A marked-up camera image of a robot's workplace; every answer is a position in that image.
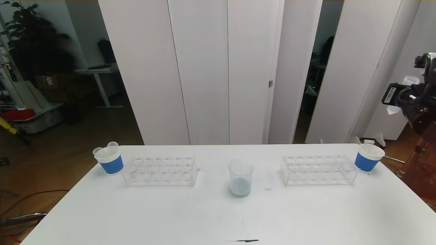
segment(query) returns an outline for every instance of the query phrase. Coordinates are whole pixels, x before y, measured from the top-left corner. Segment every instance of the clear acrylic test tube rack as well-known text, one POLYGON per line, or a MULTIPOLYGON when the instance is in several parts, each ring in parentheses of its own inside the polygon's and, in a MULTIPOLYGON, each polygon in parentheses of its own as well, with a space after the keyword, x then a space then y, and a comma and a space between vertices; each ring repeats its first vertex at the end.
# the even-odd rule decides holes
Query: clear acrylic test tube rack
POLYGON ((129 186, 195 186, 200 171, 194 157, 138 157, 124 167, 129 186))
POLYGON ((284 156, 280 175, 289 185, 353 185, 358 169, 347 156, 284 156))

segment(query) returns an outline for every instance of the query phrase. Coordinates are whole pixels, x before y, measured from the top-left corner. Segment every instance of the red object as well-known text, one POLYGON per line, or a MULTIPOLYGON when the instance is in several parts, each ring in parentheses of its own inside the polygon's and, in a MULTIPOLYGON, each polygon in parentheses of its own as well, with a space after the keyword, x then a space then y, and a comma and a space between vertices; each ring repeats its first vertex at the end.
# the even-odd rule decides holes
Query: red object
POLYGON ((6 237, 6 238, 8 238, 8 239, 10 239, 10 240, 12 240, 12 241, 14 241, 14 242, 18 242, 18 243, 21 243, 21 242, 22 242, 21 240, 18 240, 18 239, 16 239, 16 238, 11 237, 11 236, 6 235, 6 234, 1 234, 1 233, 0 233, 0 236, 4 236, 4 237, 6 237))
POLYGON ((4 119, 8 121, 14 121, 14 120, 26 120, 33 116, 35 116, 36 113, 33 109, 25 109, 22 111, 19 111, 17 109, 7 111, 5 113, 0 112, 0 116, 2 116, 4 119))

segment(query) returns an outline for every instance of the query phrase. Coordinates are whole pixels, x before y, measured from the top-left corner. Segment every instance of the paper cup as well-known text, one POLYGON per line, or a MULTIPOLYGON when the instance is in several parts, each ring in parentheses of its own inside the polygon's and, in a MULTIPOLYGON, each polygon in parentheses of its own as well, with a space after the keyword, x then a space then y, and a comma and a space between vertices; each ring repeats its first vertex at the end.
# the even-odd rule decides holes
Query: paper cup
MULTIPOLYGON (((101 150, 109 152, 107 147, 102 148, 101 150)), ((121 159, 121 153, 119 150, 108 157, 100 158, 98 157, 98 154, 95 154, 94 157, 109 175, 118 174, 123 169, 123 160, 121 159)))
POLYGON ((385 156, 385 151, 378 146, 361 144, 357 153, 356 166, 365 172, 374 169, 375 165, 385 156))

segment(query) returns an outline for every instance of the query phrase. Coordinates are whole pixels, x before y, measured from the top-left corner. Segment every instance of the yellow pole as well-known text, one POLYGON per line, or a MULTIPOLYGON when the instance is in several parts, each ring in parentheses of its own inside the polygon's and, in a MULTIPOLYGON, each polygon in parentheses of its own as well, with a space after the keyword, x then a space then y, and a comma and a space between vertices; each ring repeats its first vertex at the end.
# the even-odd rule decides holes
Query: yellow pole
POLYGON ((6 129, 7 131, 9 131, 12 134, 17 133, 17 130, 1 116, 0 116, 0 126, 2 126, 4 129, 6 129))

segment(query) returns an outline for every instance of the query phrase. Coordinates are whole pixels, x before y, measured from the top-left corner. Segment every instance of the label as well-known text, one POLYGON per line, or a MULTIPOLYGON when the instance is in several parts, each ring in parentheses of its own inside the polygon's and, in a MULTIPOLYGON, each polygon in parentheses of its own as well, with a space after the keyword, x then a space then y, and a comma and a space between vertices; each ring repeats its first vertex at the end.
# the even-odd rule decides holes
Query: label
POLYGON ((392 87, 389 90, 388 95, 386 95, 386 98, 385 98, 385 101, 384 101, 385 103, 389 103, 391 101, 392 96, 394 96, 395 90, 397 90, 396 87, 392 87))
POLYGON ((52 85, 53 84, 53 82, 51 81, 51 77, 47 77, 45 79, 45 81, 48 83, 48 85, 52 85))

